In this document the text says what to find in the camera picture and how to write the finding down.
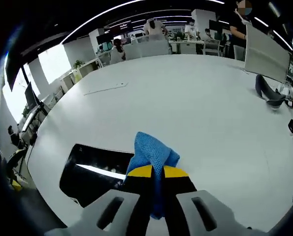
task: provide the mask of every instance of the blue cloth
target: blue cloth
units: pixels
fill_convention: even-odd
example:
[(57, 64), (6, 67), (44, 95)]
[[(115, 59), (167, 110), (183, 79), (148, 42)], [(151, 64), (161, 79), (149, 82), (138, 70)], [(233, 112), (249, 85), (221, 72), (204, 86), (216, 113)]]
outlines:
[(155, 173), (154, 206), (151, 216), (160, 219), (164, 216), (161, 194), (163, 166), (176, 167), (180, 156), (151, 135), (138, 132), (134, 141), (134, 157), (130, 160), (127, 174), (135, 168), (152, 165)]

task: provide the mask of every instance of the face mask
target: face mask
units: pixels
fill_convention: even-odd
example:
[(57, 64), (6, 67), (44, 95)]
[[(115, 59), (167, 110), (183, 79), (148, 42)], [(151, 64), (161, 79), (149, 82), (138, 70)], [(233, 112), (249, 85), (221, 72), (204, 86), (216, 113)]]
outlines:
[(245, 8), (245, 15), (246, 16), (249, 15), (251, 13), (251, 11), (252, 11), (251, 7), (250, 8)]

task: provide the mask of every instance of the hair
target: hair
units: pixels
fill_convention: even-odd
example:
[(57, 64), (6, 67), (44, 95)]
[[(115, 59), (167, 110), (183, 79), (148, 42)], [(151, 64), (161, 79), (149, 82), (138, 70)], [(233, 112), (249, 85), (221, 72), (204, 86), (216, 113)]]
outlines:
[(11, 125), (8, 127), (8, 129), (7, 129), (7, 130), (8, 130), (8, 134), (12, 134), (12, 133), (13, 133), (12, 128), (13, 128), (13, 127), (12, 127)]
[(118, 38), (114, 39), (113, 44), (116, 46), (119, 53), (123, 52), (120, 39), (118, 39)]
[(155, 29), (155, 21), (150, 21), (150, 27), (151, 27), (152, 29)]

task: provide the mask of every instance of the white table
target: white table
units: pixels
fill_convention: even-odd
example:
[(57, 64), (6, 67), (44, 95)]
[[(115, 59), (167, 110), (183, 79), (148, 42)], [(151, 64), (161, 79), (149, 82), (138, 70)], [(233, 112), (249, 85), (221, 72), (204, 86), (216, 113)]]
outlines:
[[(291, 114), (285, 105), (272, 112), (256, 96), (255, 75), (246, 74), (243, 66), (214, 56), (167, 55), (91, 72), (38, 130), (28, 169), (40, 194), (71, 226), (83, 209), (59, 182), (72, 147), (134, 152), (135, 135), (143, 131), (180, 154), (178, 167), (198, 190), (229, 206), (239, 223), (270, 230), (292, 205)], [(83, 95), (117, 82), (128, 85)], [(167, 235), (165, 228), (164, 220), (151, 220), (148, 232)]]

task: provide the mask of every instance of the computer monitor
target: computer monitor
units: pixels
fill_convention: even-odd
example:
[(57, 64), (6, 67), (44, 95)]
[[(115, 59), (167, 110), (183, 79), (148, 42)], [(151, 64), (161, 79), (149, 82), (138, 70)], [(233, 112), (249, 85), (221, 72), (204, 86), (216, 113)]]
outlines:
[(212, 21), (209, 22), (209, 28), (210, 30), (215, 30), (217, 33), (222, 34), (223, 32), (223, 23), (218, 21)]
[(97, 36), (97, 43), (103, 44), (113, 40), (113, 35), (111, 33), (104, 33), (102, 35)]
[(27, 89), (25, 91), (25, 96), (26, 96), (28, 108), (30, 111), (39, 105), (39, 99), (37, 98), (36, 94), (33, 91), (31, 82), (27, 86)]
[(143, 33), (137, 33), (135, 34), (135, 37), (138, 38), (138, 37), (142, 37), (144, 34)]
[(126, 45), (126, 44), (131, 44), (131, 38), (123, 38), (122, 40), (122, 45)]
[(290, 63), (287, 71), (287, 77), (291, 78), (293, 80), (293, 58), (290, 57)]

